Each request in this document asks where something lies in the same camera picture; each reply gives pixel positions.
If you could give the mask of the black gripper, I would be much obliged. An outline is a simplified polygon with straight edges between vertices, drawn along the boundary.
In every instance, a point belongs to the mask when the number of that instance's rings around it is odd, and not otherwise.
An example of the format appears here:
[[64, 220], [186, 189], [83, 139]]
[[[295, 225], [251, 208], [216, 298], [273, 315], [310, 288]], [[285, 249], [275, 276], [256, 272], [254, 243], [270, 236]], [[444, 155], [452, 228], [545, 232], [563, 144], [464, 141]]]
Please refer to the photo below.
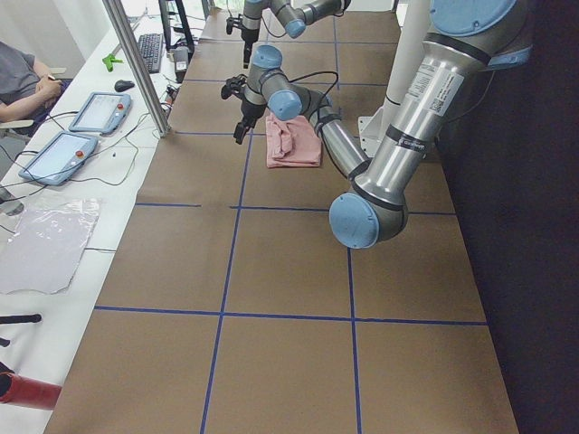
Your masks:
[[242, 58], [243, 68], [249, 67], [252, 56], [252, 46], [259, 40], [259, 35], [260, 29], [242, 28], [242, 40], [244, 41]]
[[245, 135], [255, 128], [257, 121], [263, 117], [265, 109], [265, 104], [254, 104], [247, 99], [242, 100], [242, 120], [237, 123], [233, 134], [238, 145], [241, 145]]

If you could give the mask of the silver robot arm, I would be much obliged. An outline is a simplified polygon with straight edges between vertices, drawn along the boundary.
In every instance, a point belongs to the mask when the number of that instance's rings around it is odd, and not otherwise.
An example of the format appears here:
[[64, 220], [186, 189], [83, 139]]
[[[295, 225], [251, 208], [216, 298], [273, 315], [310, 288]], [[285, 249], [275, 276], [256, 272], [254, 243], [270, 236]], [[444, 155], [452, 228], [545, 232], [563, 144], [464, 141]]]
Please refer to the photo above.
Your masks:
[[366, 249], [392, 239], [407, 222], [404, 190], [431, 151], [464, 81], [480, 71], [525, 63], [532, 48], [533, 1], [412, 1], [383, 106], [364, 118], [353, 137], [328, 97], [287, 78], [280, 51], [258, 42], [270, 11], [291, 38], [313, 23], [344, 13], [345, 1], [247, 1], [226, 21], [244, 42], [243, 74], [230, 78], [224, 98], [241, 101], [234, 130], [241, 143], [265, 112], [288, 121], [305, 117], [351, 189], [331, 204], [329, 223], [338, 241]]
[[269, 9], [285, 33], [290, 38], [296, 39], [305, 32], [308, 26], [327, 16], [341, 15], [350, 4], [350, 0], [319, 0], [294, 7], [290, 1], [282, 0], [245, 1], [242, 13], [237, 17], [227, 19], [226, 33], [231, 34], [233, 28], [241, 30], [244, 42], [242, 66], [244, 69], [248, 69], [252, 56], [252, 46], [259, 39], [264, 10]]

